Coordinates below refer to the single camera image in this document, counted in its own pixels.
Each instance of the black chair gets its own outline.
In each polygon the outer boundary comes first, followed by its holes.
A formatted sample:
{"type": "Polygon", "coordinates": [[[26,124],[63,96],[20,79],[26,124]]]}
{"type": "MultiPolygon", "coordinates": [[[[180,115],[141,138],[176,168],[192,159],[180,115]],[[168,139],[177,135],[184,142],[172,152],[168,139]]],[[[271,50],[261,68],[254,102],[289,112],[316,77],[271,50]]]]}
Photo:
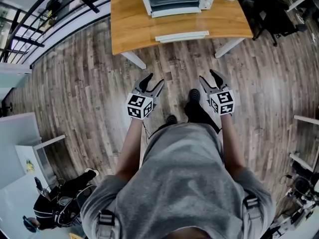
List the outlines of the black chair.
{"type": "Polygon", "coordinates": [[[253,40],[256,40],[266,29],[274,40],[274,46],[278,46],[276,37],[287,36],[298,31],[304,32],[307,29],[306,25],[298,24],[295,26],[286,13],[288,9],[288,4],[283,0],[255,0],[254,17],[261,24],[261,29],[253,37],[253,40]]]}

